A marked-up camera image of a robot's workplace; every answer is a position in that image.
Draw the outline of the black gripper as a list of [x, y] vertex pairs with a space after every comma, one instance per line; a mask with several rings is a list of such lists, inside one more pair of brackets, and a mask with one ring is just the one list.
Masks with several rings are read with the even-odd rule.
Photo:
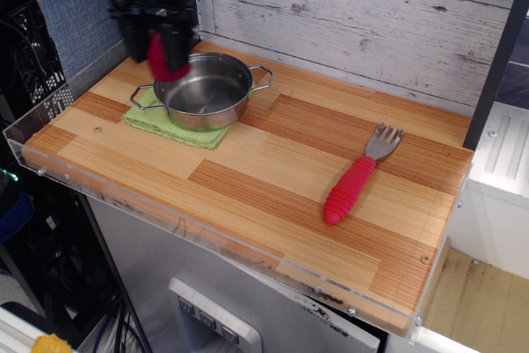
[[119, 27], [130, 56], [137, 63], [148, 60], [156, 27], [161, 26], [163, 60], [168, 72], [187, 63], [194, 38], [193, 8], [186, 0], [110, 0], [111, 18]]

